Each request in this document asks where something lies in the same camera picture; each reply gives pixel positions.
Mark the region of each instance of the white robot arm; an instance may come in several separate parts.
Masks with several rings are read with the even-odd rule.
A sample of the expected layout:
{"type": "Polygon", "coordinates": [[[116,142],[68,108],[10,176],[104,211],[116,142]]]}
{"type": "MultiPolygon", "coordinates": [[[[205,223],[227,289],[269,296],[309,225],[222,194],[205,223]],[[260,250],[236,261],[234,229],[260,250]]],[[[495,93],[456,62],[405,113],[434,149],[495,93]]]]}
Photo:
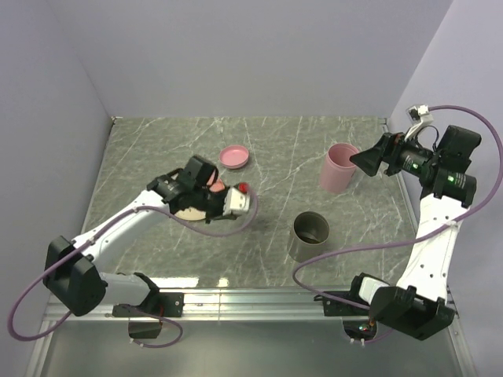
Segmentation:
{"type": "Polygon", "coordinates": [[[396,286],[363,273],[354,278],[348,298],[368,303],[372,320],[423,340],[449,326],[455,315],[446,306],[450,259],[461,227],[461,221],[454,220],[472,204],[476,179],[465,171],[482,139],[470,130],[449,126],[438,147],[427,149],[417,136],[433,120],[428,106],[413,106],[408,114],[413,126],[406,134],[385,133],[371,149],[350,160],[370,176],[385,162],[386,175],[404,170],[419,178],[423,191],[417,239],[443,225],[448,228],[414,244],[396,286]]]}
{"type": "Polygon", "coordinates": [[[159,288],[147,276],[102,273],[101,270],[166,215],[173,217],[179,210],[195,207],[206,213],[209,222],[248,213],[250,196],[245,184],[212,192],[207,184],[211,177],[216,181],[216,167],[194,156],[185,169],[157,177],[133,202],[95,229],[71,241],[57,237],[49,246],[46,269],[85,243],[90,242],[90,246],[85,255],[77,254],[48,275],[43,283],[76,316],[87,314],[99,304],[127,304],[146,313],[160,314],[159,288]]]}
{"type": "MultiPolygon", "coordinates": [[[[447,196],[435,198],[433,194],[423,198],[420,202],[420,220],[417,229],[417,238],[436,230],[441,225],[450,227],[413,246],[409,263],[405,272],[396,284],[397,287],[407,289],[415,287],[418,296],[436,302],[439,298],[447,301],[447,275],[449,273],[450,259],[453,253],[457,234],[462,221],[452,222],[452,219],[465,213],[468,208],[463,208],[461,202],[447,196]]],[[[388,287],[383,281],[364,277],[358,295],[369,304],[377,290],[388,287]]]]}

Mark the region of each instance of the pink lid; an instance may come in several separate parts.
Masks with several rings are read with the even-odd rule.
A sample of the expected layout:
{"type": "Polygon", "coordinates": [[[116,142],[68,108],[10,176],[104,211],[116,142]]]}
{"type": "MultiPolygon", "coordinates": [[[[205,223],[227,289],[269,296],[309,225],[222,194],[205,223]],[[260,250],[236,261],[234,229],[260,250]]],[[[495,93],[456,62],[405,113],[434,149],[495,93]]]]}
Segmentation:
{"type": "Polygon", "coordinates": [[[238,169],[246,165],[249,156],[243,145],[230,145],[220,152],[220,162],[227,169],[238,169]]]}

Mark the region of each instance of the cylinder cup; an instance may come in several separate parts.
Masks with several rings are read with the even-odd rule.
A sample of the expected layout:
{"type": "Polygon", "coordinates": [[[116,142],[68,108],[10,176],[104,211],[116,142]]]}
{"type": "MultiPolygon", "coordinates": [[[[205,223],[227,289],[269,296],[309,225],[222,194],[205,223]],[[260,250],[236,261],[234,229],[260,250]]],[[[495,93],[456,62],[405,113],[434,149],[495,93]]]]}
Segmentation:
{"type": "Polygon", "coordinates": [[[297,262],[321,255],[326,251],[330,234],[329,223],[316,212],[303,212],[294,220],[288,238],[288,254],[297,262]]]}
{"type": "Polygon", "coordinates": [[[343,192],[356,171],[356,165],[349,158],[358,152],[351,144],[339,143],[330,147],[321,167],[320,186],[334,194],[343,192]]]}

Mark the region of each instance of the marble tabletop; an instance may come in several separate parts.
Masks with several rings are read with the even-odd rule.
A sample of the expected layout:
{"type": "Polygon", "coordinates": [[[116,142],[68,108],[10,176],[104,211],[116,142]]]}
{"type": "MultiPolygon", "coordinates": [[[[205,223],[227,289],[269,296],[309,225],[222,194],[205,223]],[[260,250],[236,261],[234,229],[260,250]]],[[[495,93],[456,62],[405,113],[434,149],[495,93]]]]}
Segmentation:
{"type": "MultiPolygon", "coordinates": [[[[246,181],[259,194],[260,210],[248,229],[218,239],[166,220],[137,238],[104,272],[142,272],[183,287],[291,286],[296,263],[286,250],[288,231],[295,216],[306,210],[328,220],[332,250],[414,237],[397,177],[381,171],[370,178],[357,171],[340,195],[318,185],[332,144],[368,148],[382,133],[381,121],[372,117],[117,119],[85,230],[125,207],[155,176],[185,166],[193,154],[217,163],[225,146],[245,145],[251,155],[248,165],[239,170],[217,165],[226,184],[246,181]]],[[[200,226],[223,230],[243,220],[200,226]]],[[[357,252],[310,265],[299,276],[309,284],[348,285],[354,275],[366,272],[394,283],[409,254],[410,247],[357,252]]]]}

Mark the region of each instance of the light purple wall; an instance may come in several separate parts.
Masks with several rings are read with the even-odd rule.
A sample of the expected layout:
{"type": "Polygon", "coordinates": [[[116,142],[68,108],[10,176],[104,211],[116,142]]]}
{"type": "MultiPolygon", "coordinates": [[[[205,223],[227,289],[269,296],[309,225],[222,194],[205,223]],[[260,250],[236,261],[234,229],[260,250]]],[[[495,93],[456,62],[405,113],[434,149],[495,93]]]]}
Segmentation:
{"type": "Polygon", "coordinates": [[[121,116],[389,116],[452,0],[49,0],[121,116]]]}
{"type": "MultiPolygon", "coordinates": [[[[454,0],[391,116],[393,131],[409,127],[405,109],[416,103],[459,104],[485,115],[503,137],[503,27],[501,0],[454,0]]],[[[470,115],[435,112],[437,124],[455,124],[479,132],[482,145],[468,172],[477,177],[480,201],[497,174],[497,149],[485,126],[470,115]]],[[[417,205],[420,186],[408,178],[417,205]]],[[[503,191],[486,209],[461,227],[449,283],[458,305],[475,365],[482,376],[503,375],[503,191]]]]}
{"type": "MultiPolygon", "coordinates": [[[[41,273],[49,242],[83,222],[110,119],[45,1],[0,9],[0,375],[24,375],[33,343],[9,337],[16,296],[41,273]]],[[[16,328],[39,330],[48,293],[20,307],[16,328]]]]}

